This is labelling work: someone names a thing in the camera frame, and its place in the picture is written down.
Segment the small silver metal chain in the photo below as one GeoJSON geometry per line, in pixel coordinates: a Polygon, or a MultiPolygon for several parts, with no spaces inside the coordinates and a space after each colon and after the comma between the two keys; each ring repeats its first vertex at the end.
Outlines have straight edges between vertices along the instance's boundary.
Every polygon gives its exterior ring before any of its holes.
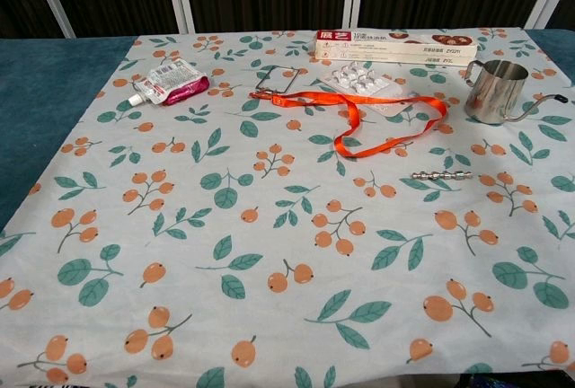
{"type": "Polygon", "coordinates": [[[443,171],[443,172],[414,172],[411,178],[420,181],[438,181],[438,180],[455,180],[462,181],[468,180],[473,177],[472,172],[464,171],[443,171]]]}

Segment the floral fruit print tablecloth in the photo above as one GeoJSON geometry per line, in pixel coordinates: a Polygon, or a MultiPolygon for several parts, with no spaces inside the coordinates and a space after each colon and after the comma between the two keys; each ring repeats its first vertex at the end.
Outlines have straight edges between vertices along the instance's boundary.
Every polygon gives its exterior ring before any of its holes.
{"type": "Polygon", "coordinates": [[[396,114],[321,92],[310,31],[137,38],[0,229],[0,388],[337,388],[575,373],[575,80],[536,40],[470,29],[529,73],[518,123],[464,111],[460,69],[373,64],[396,114]],[[209,88],[132,107],[181,58],[209,88]],[[472,172],[420,181],[414,172],[472,172]]]}

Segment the clear blister pack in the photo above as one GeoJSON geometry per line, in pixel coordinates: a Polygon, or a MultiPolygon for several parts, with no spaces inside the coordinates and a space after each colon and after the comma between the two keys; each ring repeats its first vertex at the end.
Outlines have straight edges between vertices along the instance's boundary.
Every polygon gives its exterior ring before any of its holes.
{"type": "Polygon", "coordinates": [[[417,92],[408,92],[391,78],[376,75],[368,67],[368,62],[351,62],[335,68],[320,79],[319,86],[325,92],[365,97],[400,99],[419,96],[417,92]]]}

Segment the pink white spout pouch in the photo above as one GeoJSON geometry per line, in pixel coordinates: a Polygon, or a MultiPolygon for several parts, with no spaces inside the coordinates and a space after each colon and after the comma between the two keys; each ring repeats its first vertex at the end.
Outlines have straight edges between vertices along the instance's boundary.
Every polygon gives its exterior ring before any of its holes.
{"type": "Polygon", "coordinates": [[[171,64],[150,70],[135,86],[136,92],[128,98],[132,107],[146,102],[170,106],[205,92],[209,88],[209,80],[205,73],[178,58],[171,64]]]}

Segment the long white red box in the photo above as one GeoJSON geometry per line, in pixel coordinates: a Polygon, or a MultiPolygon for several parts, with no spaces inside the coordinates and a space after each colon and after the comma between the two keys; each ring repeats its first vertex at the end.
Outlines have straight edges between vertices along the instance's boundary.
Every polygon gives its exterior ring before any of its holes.
{"type": "Polygon", "coordinates": [[[465,66],[475,60],[478,45],[465,35],[409,34],[405,31],[318,31],[318,60],[465,66]]]}

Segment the steel gooseneck pitcher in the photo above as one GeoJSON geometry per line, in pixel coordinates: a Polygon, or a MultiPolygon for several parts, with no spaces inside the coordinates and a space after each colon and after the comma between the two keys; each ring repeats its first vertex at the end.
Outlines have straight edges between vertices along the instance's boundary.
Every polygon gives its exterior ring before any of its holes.
{"type": "Polygon", "coordinates": [[[567,97],[558,93],[544,95],[521,115],[512,117],[511,112],[528,77],[529,73],[523,66],[507,60],[473,60],[464,73],[465,82],[471,88],[464,106],[466,114],[483,124],[501,125],[525,119],[544,101],[568,102],[567,97]]]}

